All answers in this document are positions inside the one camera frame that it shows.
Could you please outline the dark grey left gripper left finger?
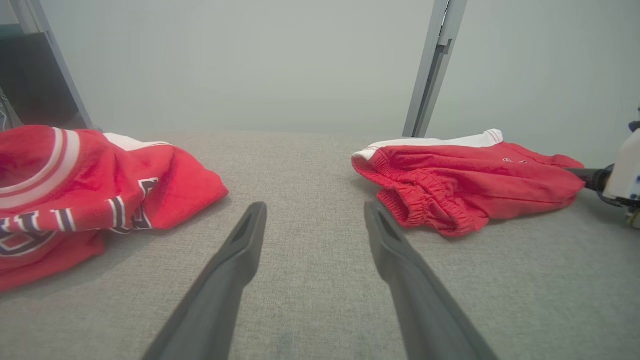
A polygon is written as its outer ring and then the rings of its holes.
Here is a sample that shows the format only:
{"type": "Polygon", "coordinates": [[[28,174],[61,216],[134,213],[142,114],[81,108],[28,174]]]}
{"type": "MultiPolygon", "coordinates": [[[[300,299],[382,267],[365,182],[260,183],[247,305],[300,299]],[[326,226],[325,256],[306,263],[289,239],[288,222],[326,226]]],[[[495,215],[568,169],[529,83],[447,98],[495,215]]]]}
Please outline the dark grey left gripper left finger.
{"type": "Polygon", "coordinates": [[[267,206],[252,203],[162,327],[145,360],[226,360],[243,290],[258,272],[267,206]]]}

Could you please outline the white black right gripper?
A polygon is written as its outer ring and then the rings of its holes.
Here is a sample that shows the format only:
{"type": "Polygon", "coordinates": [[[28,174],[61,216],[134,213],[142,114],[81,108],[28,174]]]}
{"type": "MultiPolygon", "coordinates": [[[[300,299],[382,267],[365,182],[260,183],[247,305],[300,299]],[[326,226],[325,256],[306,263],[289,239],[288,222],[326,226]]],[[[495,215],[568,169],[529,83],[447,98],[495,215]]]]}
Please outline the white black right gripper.
{"type": "Polygon", "coordinates": [[[604,198],[626,210],[626,223],[633,229],[640,228],[640,121],[628,124],[630,137],[617,151],[613,167],[565,168],[594,192],[603,192],[604,198]]]}

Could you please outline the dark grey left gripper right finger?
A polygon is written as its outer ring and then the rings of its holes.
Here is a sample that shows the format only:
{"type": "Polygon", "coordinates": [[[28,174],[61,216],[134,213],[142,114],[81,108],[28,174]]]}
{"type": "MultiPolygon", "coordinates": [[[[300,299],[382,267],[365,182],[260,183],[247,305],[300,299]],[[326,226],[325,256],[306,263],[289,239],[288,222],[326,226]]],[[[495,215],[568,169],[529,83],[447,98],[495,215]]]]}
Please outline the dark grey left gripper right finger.
{"type": "Polygon", "coordinates": [[[495,360],[496,353],[380,202],[364,205],[375,268],[391,291],[409,360],[495,360]]]}

